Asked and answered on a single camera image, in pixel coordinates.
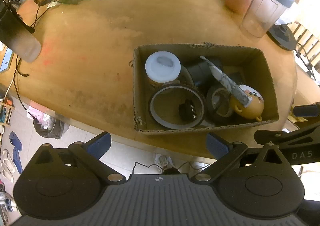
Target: slipper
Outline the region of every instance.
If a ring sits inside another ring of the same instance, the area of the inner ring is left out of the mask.
[[[6,179],[8,179],[11,183],[13,183],[12,173],[9,171],[8,167],[2,162],[0,165],[0,172]]]
[[[7,168],[9,169],[9,171],[11,173],[14,173],[16,171],[16,168],[14,167],[12,158],[11,158],[9,151],[7,149],[4,149],[2,151],[2,163],[4,163],[7,166]]]
[[[9,139],[13,146],[15,146],[19,151],[22,150],[22,143],[13,131],[10,132]]]
[[[19,151],[16,147],[13,148],[12,156],[13,156],[13,162],[16,165],[17,170],[19,174],[21,174],[23,169],[20,161]]]

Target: trash bag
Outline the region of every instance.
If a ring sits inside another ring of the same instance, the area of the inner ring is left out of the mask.
[[[38,119],[35,118],[34,116],[32,116],[32,118],[33,118],[33,126],[35,127],[36,132],[40,136],[44,138],[61,139],[64,127],[65,127],[65,123],[63,121],[53,118],[52,119],[53,126],[50,126],[52,129],[49,130],[49,129],[41,128],[41,124],[39,124]]]

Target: torn cardboard edge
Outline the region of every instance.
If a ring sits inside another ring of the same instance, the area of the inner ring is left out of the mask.
[[[182,64],[194,61],[200,55],[204,55],[218,57],[223,66],[241,67],[246,85],[258,90],[265,100],[265,109],[262,114],[263,120],[261,122],[248,120],[247,123],[241,121],[240,124],[208,126],[205,128],[196,126],[183,130],[168,129],[156,123],[147,111],[151,89],[146,78],[144,64],[148,56],[157,51],[169,51],[175,54]],[[134,50],[133,72],[134,129],[144,134],[209,132],[221,129],[254,127],[279,120],[276,93],[270,69],[263,52],[257,48],[222,46],[212,43],[143,45]]]

